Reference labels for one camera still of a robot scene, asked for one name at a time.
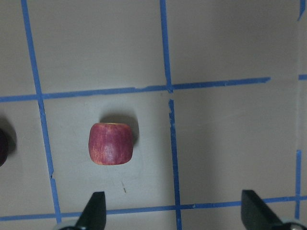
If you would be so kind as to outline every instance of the apple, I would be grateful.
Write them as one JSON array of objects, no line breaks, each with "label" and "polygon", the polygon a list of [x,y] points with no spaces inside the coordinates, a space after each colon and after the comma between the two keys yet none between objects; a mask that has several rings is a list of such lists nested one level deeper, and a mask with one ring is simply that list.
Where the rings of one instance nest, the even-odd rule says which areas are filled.
[{"label": "apple", "polygon": [[4,134],[0,129],[0,166],[3,165],[8,157],[9,143]]},{"label": "apple", "polygon": [[130,126],[120,123],[96,123],[88,141],[92,161],[102,165],[124,164],[133,152],[133,135]]}]

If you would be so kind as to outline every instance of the dark round object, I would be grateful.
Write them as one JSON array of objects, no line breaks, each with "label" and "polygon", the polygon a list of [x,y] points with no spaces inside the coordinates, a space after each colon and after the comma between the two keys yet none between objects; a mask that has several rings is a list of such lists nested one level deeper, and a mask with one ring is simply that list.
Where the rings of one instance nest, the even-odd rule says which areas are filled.
[{"label": "dark round object", "polygon": [[9,143],[4,132],[0,129],[0,166],[3,165],[8,157]]}]

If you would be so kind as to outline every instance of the red apple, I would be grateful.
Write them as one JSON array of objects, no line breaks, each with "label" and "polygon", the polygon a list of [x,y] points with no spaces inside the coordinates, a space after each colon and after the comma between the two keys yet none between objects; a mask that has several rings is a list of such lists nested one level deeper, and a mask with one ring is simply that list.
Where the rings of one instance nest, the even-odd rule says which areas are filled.
[{"label": "red apple", "polygon": [[0,166],[3,165],[8,157],[8,140],[4,132],[0,129]]},{"label": "red apple", "polygon": [[88,149],[96,164],[127,163],[132,158],[132,130],[126,124],[96,123],[91,128]]}]

